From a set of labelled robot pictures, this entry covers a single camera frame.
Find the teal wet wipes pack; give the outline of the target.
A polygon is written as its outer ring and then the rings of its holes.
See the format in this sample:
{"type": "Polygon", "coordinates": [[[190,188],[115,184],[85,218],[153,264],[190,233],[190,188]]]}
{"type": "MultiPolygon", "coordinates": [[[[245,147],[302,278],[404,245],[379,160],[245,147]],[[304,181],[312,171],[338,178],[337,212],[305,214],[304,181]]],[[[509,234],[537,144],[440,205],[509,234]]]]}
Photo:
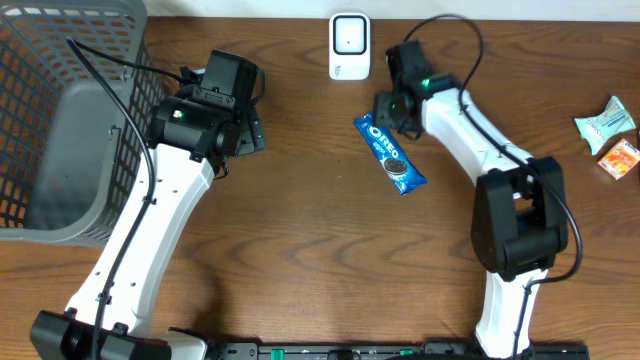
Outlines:
{"type": "Polygon", "coordinates": [[[575,118],[574,122],[593,156],[600,152],[611,137],[636,128],[633,118],[617,96],[610,98],[601,114],[575,118]]]}

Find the blue Oreo cookie pack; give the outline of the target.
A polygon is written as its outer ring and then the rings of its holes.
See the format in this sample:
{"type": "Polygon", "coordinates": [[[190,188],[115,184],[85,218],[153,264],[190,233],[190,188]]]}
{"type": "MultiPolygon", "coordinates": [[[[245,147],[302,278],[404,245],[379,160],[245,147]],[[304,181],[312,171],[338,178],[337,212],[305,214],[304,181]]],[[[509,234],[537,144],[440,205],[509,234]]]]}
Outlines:
{"type": "Polygon", "coordinates": [[[356,118],[353,124],[401,195],[428,184],[427,179],[409,161],[391,131],[373,124],[371,113],[356,118]]]}

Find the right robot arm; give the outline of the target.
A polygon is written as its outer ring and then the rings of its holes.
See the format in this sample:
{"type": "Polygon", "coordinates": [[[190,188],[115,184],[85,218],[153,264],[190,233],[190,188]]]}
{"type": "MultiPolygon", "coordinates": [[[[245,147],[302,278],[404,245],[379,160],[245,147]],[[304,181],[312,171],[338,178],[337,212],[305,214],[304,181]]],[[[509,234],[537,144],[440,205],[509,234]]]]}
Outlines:
{"type": "Polygon", "coordinates": [[[374,123],[436,138],[473,182],[471,243],[486,270],[474,336],[485,356],[516,358],[530,348],[539,286],[568,243],[562,170],[508,140],[455,76],[433,72],[418,42],[385,57],[392,89],[376,96],[374,123]]]}

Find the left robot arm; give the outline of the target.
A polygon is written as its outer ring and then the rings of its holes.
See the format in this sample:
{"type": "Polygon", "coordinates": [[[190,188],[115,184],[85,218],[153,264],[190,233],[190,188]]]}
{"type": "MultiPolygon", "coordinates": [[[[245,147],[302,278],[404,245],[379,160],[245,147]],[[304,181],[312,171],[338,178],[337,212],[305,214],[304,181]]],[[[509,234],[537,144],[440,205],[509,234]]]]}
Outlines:
{"type": "Polygon", "coordinates": [[[253,62],[214,50],[202,71],[182,68],[180,89],[136,134],[142,159],[106,247],[63,313],[41,311],[30,340],[43,359],[204,359],[209,341],[171,328],[152,336],[162,278],[187,220],[230,158],[261,151],[257,105],[266,79],[253,62]]]}

